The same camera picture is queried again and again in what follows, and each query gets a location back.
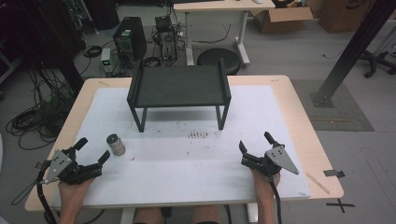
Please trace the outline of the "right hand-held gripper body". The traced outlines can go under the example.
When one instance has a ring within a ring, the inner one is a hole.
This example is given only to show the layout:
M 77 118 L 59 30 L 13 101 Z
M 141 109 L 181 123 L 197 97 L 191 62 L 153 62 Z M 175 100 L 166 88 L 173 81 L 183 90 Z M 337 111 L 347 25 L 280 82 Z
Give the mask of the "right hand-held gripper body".
M 241 164 L 258 171 L 264 176 L 273 176 L 282 169 L 298 175 L 300 171 L 292 161 L 284 145 L 276 144 L 264 153 L 263 157 L 256 157 L 249 153 L 242 154 Z

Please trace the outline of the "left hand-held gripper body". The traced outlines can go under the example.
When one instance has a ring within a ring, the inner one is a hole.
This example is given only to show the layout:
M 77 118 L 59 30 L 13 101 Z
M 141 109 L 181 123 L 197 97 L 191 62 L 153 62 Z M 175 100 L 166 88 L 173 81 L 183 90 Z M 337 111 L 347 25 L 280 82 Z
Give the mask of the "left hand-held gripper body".
M 48 185 L 61 180 L 68 185 L 78 185 L 102 174 L 103 158 L 97 163 L 84 166 L 77 163 L 76 157 L 76 151 L 72 148 L 57 149 L 52 160 L 46 161 L 43 170 L 39 172 L 37 182 Z

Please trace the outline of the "person's left hand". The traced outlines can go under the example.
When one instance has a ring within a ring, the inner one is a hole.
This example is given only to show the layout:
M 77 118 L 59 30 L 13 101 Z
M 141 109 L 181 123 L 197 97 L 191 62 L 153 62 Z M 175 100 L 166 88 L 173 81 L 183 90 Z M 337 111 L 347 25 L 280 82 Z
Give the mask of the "person's left hand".
M 61 181 L 58 185 L 61 195 L 62 203 L 65 204 L 79 204 L 82 203 L 87 193 L 92 179 L 86 180 L 77 185 L 68 185 Z

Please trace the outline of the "white table leg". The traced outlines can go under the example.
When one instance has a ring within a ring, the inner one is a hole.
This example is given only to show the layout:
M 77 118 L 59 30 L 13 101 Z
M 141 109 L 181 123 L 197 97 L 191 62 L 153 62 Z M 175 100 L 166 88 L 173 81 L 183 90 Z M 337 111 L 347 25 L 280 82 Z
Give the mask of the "white table leg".
M 247 203 L 247 220 L 249 223 L 258 222 L 258 205 L 256 203 Z
M 133 224 L 134 223 L 134 208 L 124 208 L 122 210 L 120 224 Z

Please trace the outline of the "thin wooden stick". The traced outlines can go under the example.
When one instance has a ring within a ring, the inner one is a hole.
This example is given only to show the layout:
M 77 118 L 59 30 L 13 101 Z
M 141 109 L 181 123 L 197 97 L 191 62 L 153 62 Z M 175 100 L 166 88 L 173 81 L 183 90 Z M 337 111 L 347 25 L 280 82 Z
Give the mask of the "thin wooden stick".
M 311 174 L 306 173 L 306 176 L 313 181 L 319 188 L 321 188 L 326 194 L 330 194 L 330 191 L 323 186 L 318 180 L 316 180 Z

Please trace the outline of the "white foam mat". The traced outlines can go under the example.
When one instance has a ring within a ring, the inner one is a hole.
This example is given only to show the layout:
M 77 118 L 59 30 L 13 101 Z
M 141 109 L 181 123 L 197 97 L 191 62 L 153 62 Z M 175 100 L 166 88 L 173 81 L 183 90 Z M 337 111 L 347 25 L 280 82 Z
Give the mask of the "white foam mat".
M 298 156 L 273 89 L 268 85 L 231 88 L 225 126 L 212 107 L 151 108 L 139 132 L 127 104 L 127 89 L 100 88 L 78 130 L 87 144 L 77 161 L 97 162 L 115 133 L 125 145 L 111 156 L 85 196 L 87 207 L 199 203 L 248 203 L 255 199 L 252 176 L 242 165 L 241 145 L 260 157 L 270 149 L 267 133 Z

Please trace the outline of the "grey floor mat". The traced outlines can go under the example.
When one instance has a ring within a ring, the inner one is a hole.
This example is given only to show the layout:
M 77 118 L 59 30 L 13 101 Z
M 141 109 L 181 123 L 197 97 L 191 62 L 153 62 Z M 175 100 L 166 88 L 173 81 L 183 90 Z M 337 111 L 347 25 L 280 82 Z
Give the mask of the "grey floor mat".
M 375 130 L 344 84 L 340 85 L 332 97 L 332 105 L 314 106 L 311 96 L 319 90 L 323 80 L 293 79 L 291 83 L 316 131 Z

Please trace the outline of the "person's right knee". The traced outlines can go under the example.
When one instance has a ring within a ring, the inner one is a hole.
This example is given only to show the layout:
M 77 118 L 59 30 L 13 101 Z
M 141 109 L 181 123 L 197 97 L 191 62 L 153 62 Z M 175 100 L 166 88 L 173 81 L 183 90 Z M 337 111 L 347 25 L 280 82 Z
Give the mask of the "person's right knee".
M 219 208 L 215 205 L 195 207 L 192 211 L 191 224 L 220 224 Z

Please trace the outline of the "black metal shelf rack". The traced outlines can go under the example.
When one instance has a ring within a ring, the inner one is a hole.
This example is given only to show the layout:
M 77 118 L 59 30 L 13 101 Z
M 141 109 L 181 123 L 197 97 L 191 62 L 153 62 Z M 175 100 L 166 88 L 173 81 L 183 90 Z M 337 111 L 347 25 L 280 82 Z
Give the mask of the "black metal shelf rack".
M 155 66 L 134 70 L 127 104 L 139 132 L 145 131 L 149 108 L 214 106 L 224 128 L 232 95 L 225 62 L 215 65 Z

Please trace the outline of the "black tape cross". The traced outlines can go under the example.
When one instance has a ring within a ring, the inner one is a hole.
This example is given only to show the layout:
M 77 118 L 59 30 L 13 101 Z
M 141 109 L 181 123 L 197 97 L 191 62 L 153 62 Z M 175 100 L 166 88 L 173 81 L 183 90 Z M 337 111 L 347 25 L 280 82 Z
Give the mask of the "black tape cross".
M 340 199 L 337 199 L 336 203 L 326 203 L 327 206 L 339 207 L 342 213 L 345 213 L 347 208 L 355 207 L 353 203 L 343 203 Z

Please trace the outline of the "grey power supply unit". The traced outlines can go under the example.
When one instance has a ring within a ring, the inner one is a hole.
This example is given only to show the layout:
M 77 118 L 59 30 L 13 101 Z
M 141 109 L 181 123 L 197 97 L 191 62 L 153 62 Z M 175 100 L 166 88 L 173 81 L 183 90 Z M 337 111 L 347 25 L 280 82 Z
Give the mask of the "grey power supply unit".
M 113 62 L 110 48 L 102 49 L 101 64 L 106 73 L 111 73 L 113 71 Z

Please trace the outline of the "black computer tower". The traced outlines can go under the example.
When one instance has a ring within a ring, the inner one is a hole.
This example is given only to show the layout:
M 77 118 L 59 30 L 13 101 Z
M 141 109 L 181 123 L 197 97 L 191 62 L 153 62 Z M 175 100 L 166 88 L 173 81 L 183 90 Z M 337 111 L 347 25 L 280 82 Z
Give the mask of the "black computer tower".
M 140 17 L 124 17 L 113 35 L 118 54 L 129 62 L 142 60 L 147 52 L 145 32 Z

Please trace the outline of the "open cardboard box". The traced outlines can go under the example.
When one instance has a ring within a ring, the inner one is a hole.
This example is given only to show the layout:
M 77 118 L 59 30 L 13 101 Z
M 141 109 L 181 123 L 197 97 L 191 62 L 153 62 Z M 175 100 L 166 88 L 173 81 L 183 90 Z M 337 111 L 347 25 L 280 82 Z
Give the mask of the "open cardboard box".
M 262 34 L 300 31 L 305 21 L 313 19 L 310 7 L 272 8 L 252 11 L 253 22 Z

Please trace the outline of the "dark curtain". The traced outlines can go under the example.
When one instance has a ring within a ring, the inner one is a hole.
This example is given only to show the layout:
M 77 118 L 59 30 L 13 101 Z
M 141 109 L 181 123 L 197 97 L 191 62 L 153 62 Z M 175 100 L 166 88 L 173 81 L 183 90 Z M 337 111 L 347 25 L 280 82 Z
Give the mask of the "dark curtain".
M 84 80 L 74 57 L 86 44 L 64 0 L 0 0 L 0 31 L 14 41 L 34 73 L 43 77 L 56 69 L 72 91 L 81 90 Z

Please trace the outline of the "large closed cardboard box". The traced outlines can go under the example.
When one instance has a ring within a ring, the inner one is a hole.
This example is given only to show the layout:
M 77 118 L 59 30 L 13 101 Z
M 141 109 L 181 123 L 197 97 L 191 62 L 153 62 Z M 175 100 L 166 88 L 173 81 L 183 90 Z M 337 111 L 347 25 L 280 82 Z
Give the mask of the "large closed cardboard box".
M 326 0 L 318 24 L 328 33 L 356 31 L 376 0 Z

